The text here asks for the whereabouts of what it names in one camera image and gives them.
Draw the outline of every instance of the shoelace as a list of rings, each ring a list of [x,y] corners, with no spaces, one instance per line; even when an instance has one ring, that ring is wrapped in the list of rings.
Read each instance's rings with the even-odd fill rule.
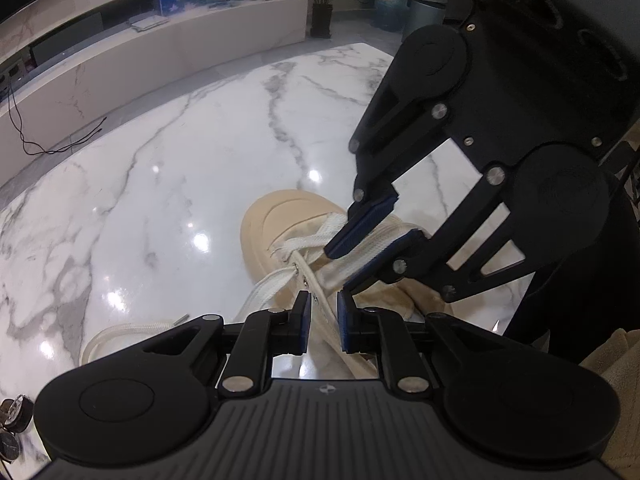
[[[244,321],[252,312],[268,308],[276,294],[287,286],[291,280],[300,276],[320,307],[318,309],[319,312],[318,310],[315,311],[318,314],[311,317],[313,329],[343,359],[355,378],[369,379],[377,377],[376,367],[361,355],[349,355],[342,352],[336,313],[331,308],[325,291],[335,290],[342,286],[355,272],[414,226],[405,224],[395,216],[389,216],[349,254],[338,260],[328,262],[314,272],[311,269],[311,265],[324,254],[325,245],[342,229],[346,221],[347,217],[345,215],[329,214],[315,234],[289,238],[274,248],[273,253],[277,254],[283,263],[288,265],[274,270],[255,284],[244,305],[236,315],[234,322]],[[87,343],[82,352],[80,364],[87,364],[92,359],[92,354],[101,345],[116,337],[129,334],[157,335],[178,326],[187,317],[183,316],[173,323],[126,323],[108,327],[98,332]]]

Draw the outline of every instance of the marble table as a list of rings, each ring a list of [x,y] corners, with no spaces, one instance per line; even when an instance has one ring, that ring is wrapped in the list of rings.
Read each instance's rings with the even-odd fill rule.
[[[252,288],[239,243],[245,210],[290,188],[350,205],[346,145],[391,60],[359,43],[213,83],[116,128],[18,196],[0,213],[0,396],[34,399],[108,326],[212,312],[231,320]],[[448,141],[396,182],[396,213],[434,232],[478,178]],[[528,281],[454,312],[501,333]],[[347,377],[320,343],[297,362],[279,358],[275,372]],[[22,444],[16,480],[47,462],[33,427]]]

